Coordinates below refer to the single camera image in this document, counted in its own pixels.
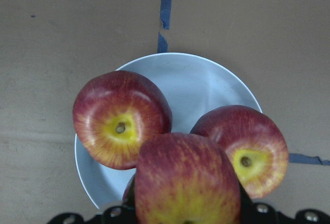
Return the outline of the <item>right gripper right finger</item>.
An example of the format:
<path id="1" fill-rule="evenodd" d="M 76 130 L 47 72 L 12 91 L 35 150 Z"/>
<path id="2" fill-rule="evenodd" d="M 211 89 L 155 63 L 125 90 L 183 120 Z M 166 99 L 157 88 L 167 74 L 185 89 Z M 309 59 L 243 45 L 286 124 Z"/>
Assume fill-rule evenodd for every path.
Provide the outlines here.
<path id="1" fill-rule="evenodd" d="M 242 224 L 299 224 L 299 223 L 318 223 L 329 224 L 329 215 L 316 209 L 303 209 L 296 213 L 294 217 L 288 217 L 277 211 L 271 205 L 262 202 L 253 202 L 241 183 L 241 217 Z"/>

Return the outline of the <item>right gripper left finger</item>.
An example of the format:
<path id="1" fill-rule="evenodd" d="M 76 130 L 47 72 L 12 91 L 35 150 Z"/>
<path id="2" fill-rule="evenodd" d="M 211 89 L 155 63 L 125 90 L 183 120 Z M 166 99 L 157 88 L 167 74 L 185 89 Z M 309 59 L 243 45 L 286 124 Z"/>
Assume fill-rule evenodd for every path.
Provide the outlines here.
<path id="1" fill-rule="evenodd" d="M 84 220 L 80 214 L 62 213 L 53 217 L 47 223 L 137 223 L 134 185 L 135 176 L 132 176 L 124 191 L 122 203 L 108 207 L 101 214 L 96 214 L 89 220 Z"/>

